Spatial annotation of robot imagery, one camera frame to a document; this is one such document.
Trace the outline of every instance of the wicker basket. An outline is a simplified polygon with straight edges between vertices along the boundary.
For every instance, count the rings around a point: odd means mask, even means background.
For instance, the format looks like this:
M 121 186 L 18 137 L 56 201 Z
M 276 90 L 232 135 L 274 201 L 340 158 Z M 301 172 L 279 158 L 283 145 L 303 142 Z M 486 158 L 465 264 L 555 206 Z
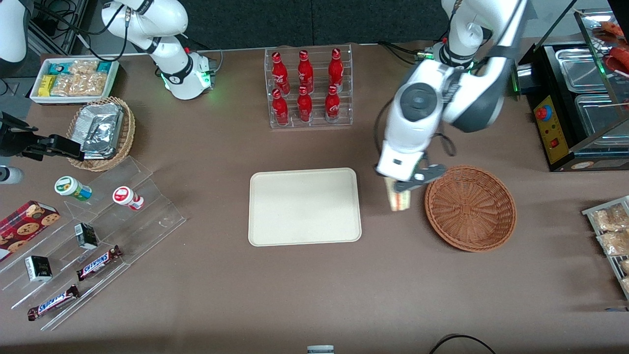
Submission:
M 452 246 L 486 252 L 502 246 L 516 224 L 513 197 L 493 174 L 456 166 L 426 189 L 428 220 Z
M 118 146 L 116 148 L 116 155 L 109 160 L 85 160 L 83 162 L 76 161 L 74 159 L 68 159 L 70 163 L 77 168 L 88 169 L 93 172 L 103 172 L 114 168 L 122 162 L 131 151 L 131 145 L 133 144 L 133 134 L 135 133 L 135 117 L 133 112 L 129 109 L 127 104 L 116 97 L 108 97 L 102 100 L 97 100 L 88 103 L 88 105 L 103 105 L 105 103 L 116 103 L 125 110 L 125 116 L 123 117 L 123 126 L 120 128 L 120 136 L 118 138 Z M 72 123 L 70 123 L 70 129 L 66 137 L 69 139 L 74 132 L 74 125 L 77 122 L 79 112 L 74 115 Z

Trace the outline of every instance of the clear acrylic rack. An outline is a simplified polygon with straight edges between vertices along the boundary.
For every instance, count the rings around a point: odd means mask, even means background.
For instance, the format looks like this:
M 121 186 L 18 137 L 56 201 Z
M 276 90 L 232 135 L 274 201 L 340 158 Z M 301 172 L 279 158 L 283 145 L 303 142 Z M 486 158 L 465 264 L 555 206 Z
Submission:
M 343 62 L 343 91 L 339 92 L 341 105 L 338 109 L 338 121 L 328 123 L 325 120 L 325 98 L 328 95 L 329 78 L 328 66 L 332 60 L 332 49 L 338 48 L 341 51 L 341 61 Z M 299 119 L 297 99 L 299 98 L 299 76 L 297 66 L 299 65 L 299 51 L 307 50 L 310 64 L 314 70 L 314 92 L 310 94 L 313 100 L 313 117 L 308 123 Z M 288 70 L 288 81 L 291 85 L 291 92 L 284 97 L 288 104 L 289 123 L 286 126 L 277 124 L 273 114 L 272 91 L 276 88 L 273 80 L 273 61 L 271 54 L 278 52 L 282 55 L 282 62 Z M 264 72 L 267 85 L 267 101 L 269 102 L 269 123 L 273 129 L 287 128 L 325 128 L 351 125 L 353 123 L 353 61 L 351 45 L 322 45 L 316 47 L 299 48 L 275 48 L 267 49 L 264 52 Z
M 150 179 L 152 173 L 132 157 L 103 173 L 88 185 L 92 197 L 86 202 L 68 199 L 67 210 L 59 210 L 62 218 L 31 240 L 19 254 L 0 263 L 0 288 L 12 309 L 26 313 L 77 284 L 81 297 L 67 307 L 45 314 L 33 326 L 42 331 L 55 329 L 84 306 L 91 298 L 127 270 L 186 220 L 177 207 L 159 191 Z M 111 195 L 119 186 L 128 186 L 144 197 L 139 211 L 113 202 Z M 74 226 L 85 222 L 93 226 L 98 238 L 96 249 L 80 248 Z M 94 276 L 78 281 L 76 271 L 118 245 L 124 253 Z M 52 267 L 53 278 L 47 282 L 31 282 L 26 274 L 24 258 L 45 256 Z

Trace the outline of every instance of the white robotic arm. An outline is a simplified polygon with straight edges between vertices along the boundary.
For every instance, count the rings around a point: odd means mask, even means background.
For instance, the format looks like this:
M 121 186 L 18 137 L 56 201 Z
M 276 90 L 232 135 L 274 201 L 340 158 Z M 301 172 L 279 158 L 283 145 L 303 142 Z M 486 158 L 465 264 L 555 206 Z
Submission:
M 430 180 L 416 167 L 442 120 L 464 132 L 476 132 L 495 121 L 527 4 L 528 0 L 442 0 L 444 9 L 455 9 L 450 37 L 446 45 L 435 46 L 437 60 L 424 60 L 412 68 L 398 89 L 389 110 L 378 173 L 417 181 L 420 186 Z M 498 38 L 481 76 L 467 72 L 482 43 L 482 28 L 475 21 L 489 26 Z
M 187 53 L 176 35 L 188 26 L 186 9 L 177 0 L 111 1 L 101 11 L 109 31 L 148 53 L 162 71 L 166 88 L 180 100 L 190 100 L 213 87 L 216 62 Z

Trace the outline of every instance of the red bottle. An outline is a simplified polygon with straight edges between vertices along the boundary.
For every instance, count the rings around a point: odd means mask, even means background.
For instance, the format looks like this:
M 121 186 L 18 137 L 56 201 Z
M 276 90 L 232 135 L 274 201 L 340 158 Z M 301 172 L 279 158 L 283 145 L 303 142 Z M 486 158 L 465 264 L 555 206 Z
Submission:
M 273 89 L 273 114 L 278 125 L 288 125 L 288 105 L 279 89 Z
M 310 98 L 306 86 L 302 85 L 299 87 L 297 105 L 299 107 L 299 119 L 304 123 L 310 122 L 313 116 L 313 100 Z
M 328 123 L 336 123 L 338 121 L 338 107 L 341 100 L 338 98 L 337 87 L 330 85 L 328 88 L 328 96 L 325 98 L 325 120 Z
M 297 73 L 299 74 L 299 84 L 305 86 L 308 89 L 308 93 L 312 93 L 315 90 L 315 75 L 313 66 L 310 64 L 310 60 L 308 60 L 308 52 L 305 50 L 299 51 Z
M 341 50 L 338 48 L 332 50 L 332 61 L 328 66 L 328 74 L 330 75 L 330 85 L 337 87 L 337 93 L 343 91 L 343 62 L 341 61 Z
M 288 70 L 282 63 L 282 56 L 278 52 L 271 54 L 273 60 L 273 80 L 276 82 L 277 88 L 282 91 L 282 95 L 286 96 L 291 92 L 291 85 L 288 83 Z

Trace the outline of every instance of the foil-wrapped food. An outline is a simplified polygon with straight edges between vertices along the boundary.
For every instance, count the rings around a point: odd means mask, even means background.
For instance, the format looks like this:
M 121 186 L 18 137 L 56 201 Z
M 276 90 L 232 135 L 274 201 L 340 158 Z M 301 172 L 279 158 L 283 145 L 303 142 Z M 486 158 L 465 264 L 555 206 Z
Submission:
M 116 155 L 124 114 L 116 103 L 89 105 L 79 112 L 71 139 L 81 144 L 85 159 L 111 159 Z

